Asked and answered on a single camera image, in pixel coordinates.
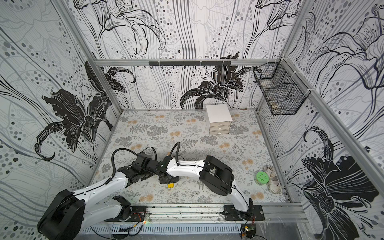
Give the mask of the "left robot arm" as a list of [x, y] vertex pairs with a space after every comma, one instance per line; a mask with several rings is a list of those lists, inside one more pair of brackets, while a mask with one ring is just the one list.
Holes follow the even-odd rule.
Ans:
[[139, 153], [130, 166], [116, 169], [106, 180], [74, 192], [59, 192], [39, 220], [38, 232], [49, 240], [72, 240], [83, 229], [99, 222], [118, 216], [128, 218], [131, 204], [124, 197], [107, 198], [153, 176], [159, 164], [150, 156]]

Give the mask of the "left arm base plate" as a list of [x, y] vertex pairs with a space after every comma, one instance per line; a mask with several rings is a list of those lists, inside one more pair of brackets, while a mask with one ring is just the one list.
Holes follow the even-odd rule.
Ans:
[[131, 206], [129, 209], [126, 208], [123, 210], [116, 218], [114, 218], [114, 221], [140, 223], [144, 221], [146, 214], [146, 206]]

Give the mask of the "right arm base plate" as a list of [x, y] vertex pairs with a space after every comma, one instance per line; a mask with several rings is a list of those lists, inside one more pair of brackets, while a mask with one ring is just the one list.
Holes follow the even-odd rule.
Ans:
[[264, 221], [265, 215], [261, 205], [252, 205], [249, 210], [242, 212], [235, 209], [233, 205], [224, 205], [221, 214], [226, 221]]

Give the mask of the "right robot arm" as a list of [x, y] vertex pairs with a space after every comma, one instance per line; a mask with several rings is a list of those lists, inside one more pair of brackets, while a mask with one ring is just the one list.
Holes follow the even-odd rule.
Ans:
[[176, 157], [165, 157], [149, 171], [159, 176], [159, 181], [163, 184], [169, 184], [179, 177], [200, 180], [213, 193], [227, 196], [237, 211], [249, 212], [251, 200], [245, 198], [235, 180], [233, 170], [213, 156], [206, 156], [204, 160], [199, 161], [180, 161], [176, 160]]

